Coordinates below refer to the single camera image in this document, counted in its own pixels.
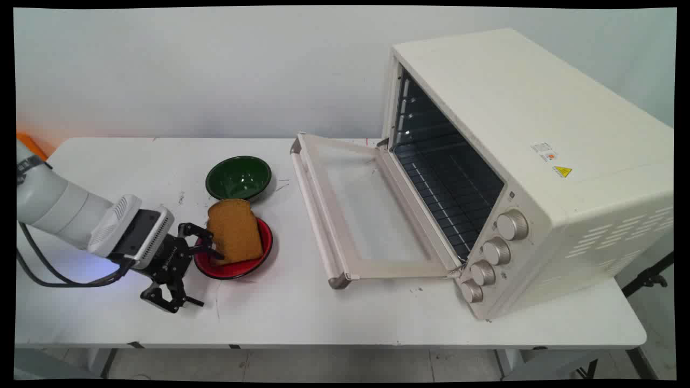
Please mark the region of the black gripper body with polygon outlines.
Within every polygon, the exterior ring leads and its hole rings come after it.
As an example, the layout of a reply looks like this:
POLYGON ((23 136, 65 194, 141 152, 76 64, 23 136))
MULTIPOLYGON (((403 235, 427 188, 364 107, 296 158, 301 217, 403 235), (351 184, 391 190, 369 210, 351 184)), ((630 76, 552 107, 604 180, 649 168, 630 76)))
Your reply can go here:
POLYGON ((183 290, 183 278, 191 263, 190 246, 185 237, 159 236, 144 243, 144 274, 150 278, 148 289, 165 285, 169 290, 183 290))

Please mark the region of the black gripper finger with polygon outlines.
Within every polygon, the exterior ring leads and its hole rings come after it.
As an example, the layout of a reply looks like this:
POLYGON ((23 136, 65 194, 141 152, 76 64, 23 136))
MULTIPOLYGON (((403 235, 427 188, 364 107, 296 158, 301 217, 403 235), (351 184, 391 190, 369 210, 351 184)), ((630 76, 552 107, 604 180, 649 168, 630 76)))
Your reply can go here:
POLYGON ((208 258, 224 260, 225 257, 213 247, 213 233, 206 228, 202 228, 193 223, 180 223, 178 226, 177 238, 182 241, 180 255, 194 257, 198 254, 205 254, 208 258), (188 246, 185 240, 189 236, 197 236, 201 243, 199 245, 188 246))
POLYGON ((153 306, 162 309, 162 311, 177 314, 180 308, 183 308, 186 303, 194 304, 198 307, 204 307, 205 303, 191 297, 187 294, 182 279, 174 279, 166 284, 158 284, 153 282, 150 287, 143 290, 140 298, 153 306), (170 293, 170 298, 165 299, 162 287, 165 286, 170 293))

